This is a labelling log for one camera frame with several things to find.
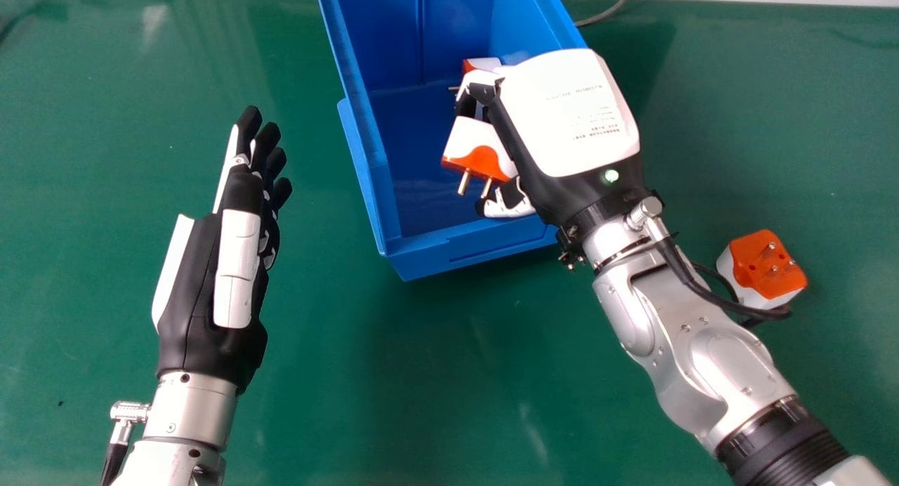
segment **blue plastic bin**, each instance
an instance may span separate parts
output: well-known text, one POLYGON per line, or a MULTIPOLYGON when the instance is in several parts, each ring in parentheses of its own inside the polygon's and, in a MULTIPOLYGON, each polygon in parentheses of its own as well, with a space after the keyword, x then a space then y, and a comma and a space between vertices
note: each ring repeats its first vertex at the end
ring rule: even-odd
POLYGON ((462 60, 519 63, 585 47, 559 0, 318 0, 346 99, 337 105, 376 246, 402 280, 555 242, 536 216, 475 214, 440 166, 462 60))

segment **robotic arm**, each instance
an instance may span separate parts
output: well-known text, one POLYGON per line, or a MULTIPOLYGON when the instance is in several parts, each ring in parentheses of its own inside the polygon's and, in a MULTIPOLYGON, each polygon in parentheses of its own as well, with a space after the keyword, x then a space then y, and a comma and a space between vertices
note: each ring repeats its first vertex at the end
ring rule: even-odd
POLYGON ((222 483, 237 397, 268 341, 259 313, 280 246, 278 213, 292 191, 275 180, 287 163, 278 126, 260 130, 261 121, 250 106, 232 128, 212 213, 176 221, 151 311, 157 392, 152 404, 112 406, 100 486, 222 483), (143 438, 126 457, 138 424, 143 438))
MULTIPOLYGON (((478 202, 479 213, 533 211, 558 227, 560 259, 593 268, 593 291, 627 355, 648 373, 662 410, 735 484, 889 484, 837 442, 761 340, 725 314, 771 320, 784 311, 716 296, 676 246, 661 199, 643 182, 636 123, 600 56, 573 48, 469 71, 457 115, 491 125, 501 145, 494 149, 515 166, 478 202)), ((458 126, 450 141, 461 136, 458 126)), ((447 154, 466 152, 450 150, 452 143, 447 149, 445 166, 447 154)))

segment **gray cable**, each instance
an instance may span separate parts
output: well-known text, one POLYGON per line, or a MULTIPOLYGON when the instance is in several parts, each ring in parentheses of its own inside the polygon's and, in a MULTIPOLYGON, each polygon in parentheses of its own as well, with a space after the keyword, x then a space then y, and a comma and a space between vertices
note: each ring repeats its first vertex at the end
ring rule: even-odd
POLYGON ((590 16, 590 18, 575 22, 575 26, 578 28, 583 28, 584 26, 595 25, 595 23, 597 22, 605 21, 606 19, 611 18, 611 16, 615 15, 615 13, 624 6, 626 1, 627 0, 617 0, 617 2, 615 2, 615 5, 610 6, 603 12, 597 13, 597 15, 592 15, 590 16))

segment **green indicator light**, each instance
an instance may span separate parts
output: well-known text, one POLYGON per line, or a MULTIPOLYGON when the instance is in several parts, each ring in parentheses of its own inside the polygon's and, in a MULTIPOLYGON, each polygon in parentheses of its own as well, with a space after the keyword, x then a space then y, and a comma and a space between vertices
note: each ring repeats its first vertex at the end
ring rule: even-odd
POLYGON ((619 178, 619 175, 617 175, 616 169, 608 169, 603 172, 603 180, 606 181, 607 184, 615 184, 617 178, 619 178))

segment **green table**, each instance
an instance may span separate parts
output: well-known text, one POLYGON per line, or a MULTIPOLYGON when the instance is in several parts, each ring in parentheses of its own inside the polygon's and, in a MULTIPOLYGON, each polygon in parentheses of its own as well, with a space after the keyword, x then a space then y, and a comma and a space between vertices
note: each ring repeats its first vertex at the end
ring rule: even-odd
MULTIPOLYGON (((0 484, 96 483, 110 404, 153 394, 149 306, 176 214, 208 211, 248 103, 282 127, 295 195, 228 484, 728 484, 555 249, 399 281, 374 248, 315 0, 0 0, 0 16, 0 484)), ((633 0, 584 30, 683 248, 711 264, 768 227, 806 269, 796 316, 760 334, 894 480, 897 23, 633 0)))

